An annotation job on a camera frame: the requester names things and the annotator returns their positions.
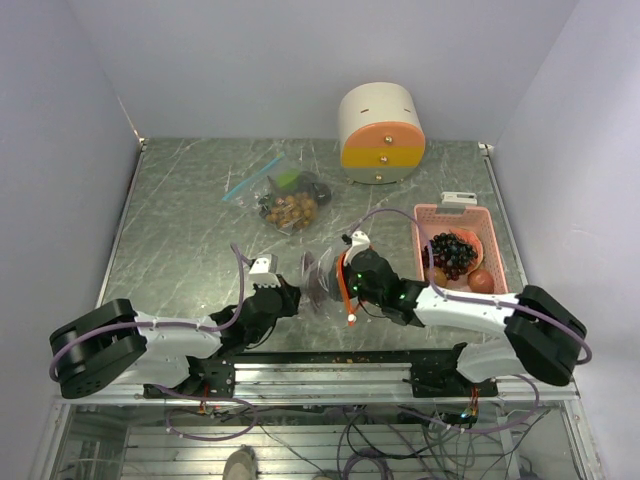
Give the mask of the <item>orange zip top bag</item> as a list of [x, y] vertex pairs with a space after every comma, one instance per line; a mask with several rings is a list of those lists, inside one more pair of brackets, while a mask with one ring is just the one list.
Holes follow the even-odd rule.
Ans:
[[345, 303], [336, 272], [339, 257], [346, 250], [345, 245], [334, 242], [320, 253], [306, 250], [302, 254], [301, 314], [314, 320], [335, 320], [340, 324], [355, 325], [360, 306], [355, 299]]

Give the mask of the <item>pink perforated plastic basket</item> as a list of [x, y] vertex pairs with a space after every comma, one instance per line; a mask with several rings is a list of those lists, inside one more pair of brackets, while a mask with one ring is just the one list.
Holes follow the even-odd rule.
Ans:
[[504, 294], [508, 291], [496, 234], [484, 207], [414, 207], [413, 246], [416, 272], [448, 289]]

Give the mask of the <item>fake dark blue grape bunch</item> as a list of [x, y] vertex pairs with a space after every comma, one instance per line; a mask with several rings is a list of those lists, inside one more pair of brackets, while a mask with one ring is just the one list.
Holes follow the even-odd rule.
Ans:
[[430, 240], [435, 264], [439, 267], [469, 267], [474, 253], [452, 233], [441, 233]]

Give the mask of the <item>blue zip top bag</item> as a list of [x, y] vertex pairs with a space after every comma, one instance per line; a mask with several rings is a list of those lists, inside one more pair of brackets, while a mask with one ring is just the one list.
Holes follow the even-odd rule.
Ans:
[[251, 209], [280, 233], [292, 235], [312, 225], [332, 197], [331, 187], [318, 174], [280, 153], [223, 200]]

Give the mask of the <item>fake brown round fruit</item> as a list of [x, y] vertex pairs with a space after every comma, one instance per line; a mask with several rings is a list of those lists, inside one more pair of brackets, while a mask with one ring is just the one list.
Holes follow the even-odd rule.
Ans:
[[474, 293], [493, 294], [495, 289], [493, 276], [483, 268], [478, 268], [467, 276], [467, 285]]

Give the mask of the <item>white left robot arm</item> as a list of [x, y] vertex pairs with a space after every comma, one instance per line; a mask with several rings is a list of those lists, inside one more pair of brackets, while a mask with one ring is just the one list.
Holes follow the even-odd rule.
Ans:
[[279, 319], [297, 314], [300, 300], [300, 288], [283, 278], [201, 318], [152, 316], [116, 299], [50, 335], [49, 375], [66, 399], [111, 385], [162, 386], [192, 397], [204, 383], [198, 361], [225, 360], [257, 346]]

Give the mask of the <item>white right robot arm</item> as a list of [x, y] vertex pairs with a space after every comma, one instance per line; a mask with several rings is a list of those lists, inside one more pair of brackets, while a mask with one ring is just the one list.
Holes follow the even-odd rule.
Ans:
[[332, 255], [321, 274], [328, 296], [347, 307], [378, 308], [401, 326], [445, 326], [490, 336], [467, 344], [440, 373], [450, 394], [465, 394], [491, 377], [528, 374], [540, 382], [566, 386], [585, 352], [587, 329], [546, 290], [528, 285], [520, 293], [477, 294], [441, 289], [399, 277], [372, 249], [350, 260]]

